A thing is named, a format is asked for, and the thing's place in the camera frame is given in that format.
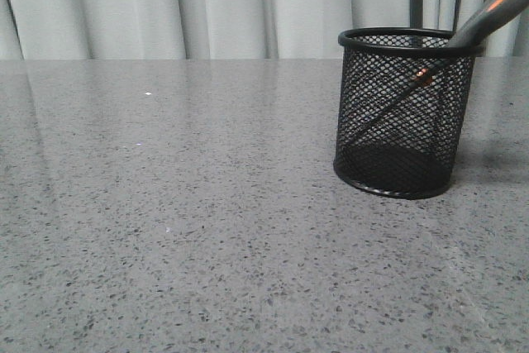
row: curtain fold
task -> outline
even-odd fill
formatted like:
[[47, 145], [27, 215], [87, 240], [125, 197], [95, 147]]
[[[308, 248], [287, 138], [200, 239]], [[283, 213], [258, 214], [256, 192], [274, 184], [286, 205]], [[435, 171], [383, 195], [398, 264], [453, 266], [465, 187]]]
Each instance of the curtain fold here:
[[[0, 0], [0, 59], [340, 58], [340, 31], [452, 30], [483, 0]], [[524, 12], [486, 55], [527, 55]]]

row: pen holder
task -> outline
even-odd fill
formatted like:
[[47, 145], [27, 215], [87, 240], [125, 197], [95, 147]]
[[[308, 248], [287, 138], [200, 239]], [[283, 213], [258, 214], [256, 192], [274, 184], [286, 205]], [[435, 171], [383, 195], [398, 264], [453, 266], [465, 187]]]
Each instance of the pen holder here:
[[[344, 46], [336, 174], [355, 188], [393, 198], [445, 192], [460, 139], [475, 56], [447, 48], [451, 32], [365, 28], [342, 32]], [[449, 64], [406, 93], [420, 71]]]

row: black mesh pen holder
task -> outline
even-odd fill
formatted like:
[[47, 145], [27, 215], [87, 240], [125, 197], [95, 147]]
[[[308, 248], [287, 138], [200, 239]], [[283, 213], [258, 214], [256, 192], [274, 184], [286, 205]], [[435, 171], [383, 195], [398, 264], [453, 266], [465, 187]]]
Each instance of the black mesh pen holder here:
[[[340, 34], [345, 50], [334, 169], [348, 184], [408, 199], [448, 189], [482, 50], [444, 48], [450, 35], [408, 28]], [[439, 62], [444, 67], [433, 79], [417, 80]]]

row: metal mesh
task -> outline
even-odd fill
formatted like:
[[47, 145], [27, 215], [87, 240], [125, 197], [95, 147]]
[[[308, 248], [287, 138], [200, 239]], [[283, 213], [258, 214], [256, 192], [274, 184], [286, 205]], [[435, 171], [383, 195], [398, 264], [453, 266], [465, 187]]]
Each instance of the metal mesh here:
[[[355, 37], [377, 45], [441, 47], [446, 39]], [[452, 60], [433, 83], [398, 96], [432, 59], [345, 49], [335, 170], [348, 183], [394, 197], [430, 197], [450, 181], [474, 57]], [[394, 104], [373, 126], [381, 112]]]

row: speckled countertop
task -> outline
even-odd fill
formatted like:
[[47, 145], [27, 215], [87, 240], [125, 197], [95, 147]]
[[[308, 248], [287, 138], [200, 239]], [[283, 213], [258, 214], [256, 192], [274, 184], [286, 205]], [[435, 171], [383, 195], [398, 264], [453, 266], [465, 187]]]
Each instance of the speckled countertop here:
[[332, 170], [339, 60], [0, 63], [1, 352], [528, 352], [529, 59], [450, 190]]

